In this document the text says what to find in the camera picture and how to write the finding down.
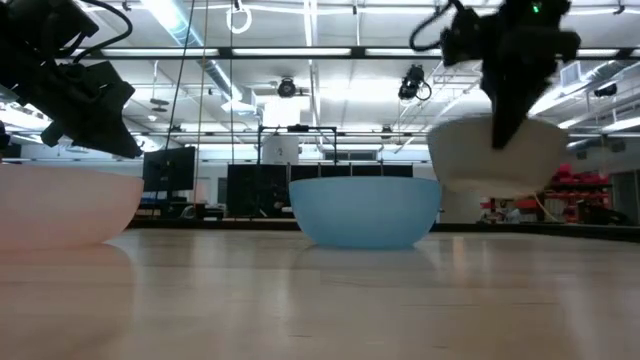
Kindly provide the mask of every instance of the black monitor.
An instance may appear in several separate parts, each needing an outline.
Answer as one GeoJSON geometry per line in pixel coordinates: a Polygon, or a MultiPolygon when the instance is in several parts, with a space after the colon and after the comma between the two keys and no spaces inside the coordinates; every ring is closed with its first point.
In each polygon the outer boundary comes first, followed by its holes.
{"type": "Polygon", "coordinates": [[[160,150],[144,154],[144,191],[193,190],[196,148],[160,150]]]}

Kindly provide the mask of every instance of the cable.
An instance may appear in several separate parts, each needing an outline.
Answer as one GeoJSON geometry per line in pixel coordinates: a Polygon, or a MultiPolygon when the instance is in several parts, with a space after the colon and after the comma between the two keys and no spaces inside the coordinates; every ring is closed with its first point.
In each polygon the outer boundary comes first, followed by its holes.
{"type": "MultiPolygon", "coordinates": [[[[207,0],[206,3],[207,9],[205,11],[204,14],[204,28],[208,29],[209,28],[209,0],[207,0]]],[[[197,201],[198,201],[198,177],[200,175],[200,138],[201,138],[201,130],[202,130],[202,111],[204,109],[204,74],[205,71],[204,69],[206,68],[206,64],[207,64],[207,56],[206,56],[206,49],[207,49],[207,35],[209,34],[208,31],[204,32],[204,39],[203,39],[203,50],[202,50],[202,72],[200,73],[200,112],[198,114],[198,138],[196,143],[198,144],[198,150],[196,151],[196,174],[195,174],[195,189],[193,190],[193,206],[194,208],[196,207],[197,201]]]]}
{"type": "MultiPolygon", "coordinates": [[[[169,142],[171,141],[171,131],[173,130],[173,120],[175,119],[176,114],[176,104],[178,103],[178,94],[180,93],[180,84],[182,83],[182,73],[184,72],[184,63],[185,57],[187,56],[187,49],[189,48],[189,37],[191,36],[191,25],[193,25],[193,13],[195,10],[196,0],[191,1],[191,14],[189,15],[189,24],[187,25],[187,37],[184,40],[184,47],[182,48],[182,59],[180,60],[180,71],[178,72],[178,80],[176,81],[176,92],[173,95],[173,104],[171,106],[171,117],[169,118],[169,130],[167,131],[167,141],[164,145],[164,156],[162,164],[167,163],[167,150],[169,150],[169,142]]],[[[154,209],[153,215],[155,217],[156,206],[158,204],[158,194],[160,190],[156,190],[156,195],[154,199],[154,209]]],[[[171,196],[172,194],[167,193],[167,202],[169,205],[171,204],[171,196]]]]}
{"type": "Polygon", "coordinates": [[[77,64],[80,62],[80,60],[82,60],[85,56],[89,55],[90,53],[96,51],[96,50],[101,50],[104,49],[105,47],[111,45],[111,44],[115,44],[120,40],[124,40],[126,38],[129,37],[129,35],[131,35],[133,33],[133,24],[131,23],[131,20],[129,20],[129,18],[122,13],[122,11],[114,8],[113,6],[104,3],[102,1],[99,0],[80,0],[82,2],[85,2],[87,4],[91,4],[91,5],[95,5],[98,7],[101,7],[105,10],[108,10],[109,12],[117,15],[118,17],[120,17],[122,20],[124,20],[124,22],[127,24],[127,31],[125,31],[124,33],[111,38],[109,40],[103,41],[99,44],[93,45],[89,48],[84,49],[80,54],[78,54],[78,56],[75,57],[75,59],[73,59],[73,63],[77,64]]]}
{"type": "Polygon", "coordinates": [[[462,3],[460,2],[460,0],[448,0],[447,5],[445,5],[440,11],[437,11],[431,15],[431,17],[427,18],[426,20],[422,21],[418,27],[415,28],[415,30],[413,30],[413,32],[411,33],[411,36],[409,37],[409,47],[413,50],[413,51],[419,51],[419,52],[423,52],[423,51],[428,51],[428,50],[433,50],[436,49],[440,46],[440,41],[434,41],[429,45],[426,46],[417,46],[415,41],[416,41],[416,37],[418,37],[418,34],[420,32],[422,32],[422,30],[424,30],[424,28],[426,28],[427,26],[431,25],[434,21],[438,20],[439,18],[442,17],[442,15],[444,15],[447,11],[449,11],[449,9],[451,9],[452,6],[455,6],[456,9],[458,11],[461,11],[464,9],[464,5],[462,5],[462,3]]]}

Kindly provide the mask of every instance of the wooden floor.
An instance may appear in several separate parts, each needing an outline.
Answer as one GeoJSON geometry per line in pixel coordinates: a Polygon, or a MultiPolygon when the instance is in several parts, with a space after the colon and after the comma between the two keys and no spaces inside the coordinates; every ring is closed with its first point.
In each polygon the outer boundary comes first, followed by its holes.
{"type": "Polygon", "coordinates": [[[369,252],[137,230],[0,254],[2,360],[639,358],[634,244],[434,234],[369,252]]]}

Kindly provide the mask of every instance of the pink bowl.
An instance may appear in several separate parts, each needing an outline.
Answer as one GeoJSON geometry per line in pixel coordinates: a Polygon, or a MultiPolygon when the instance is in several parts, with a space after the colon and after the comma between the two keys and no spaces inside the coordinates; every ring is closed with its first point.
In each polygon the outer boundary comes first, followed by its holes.
{"type": "Polygon", "coordinates": [[[143,184],[85,169],[0,165],[0,251],[107,241],[133,218],[143,184]]]}

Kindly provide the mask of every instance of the blue bowl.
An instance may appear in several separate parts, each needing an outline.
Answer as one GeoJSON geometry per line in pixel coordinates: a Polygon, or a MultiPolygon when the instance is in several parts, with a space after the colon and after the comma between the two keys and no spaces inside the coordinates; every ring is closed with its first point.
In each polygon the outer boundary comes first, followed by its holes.
{"type": "Polygon", "coordinates": [[[429,232],[441,190],[427,179],[332,177],[294,181],[289,196],[300,228],[318,245],[390,249],[429,232]]]}

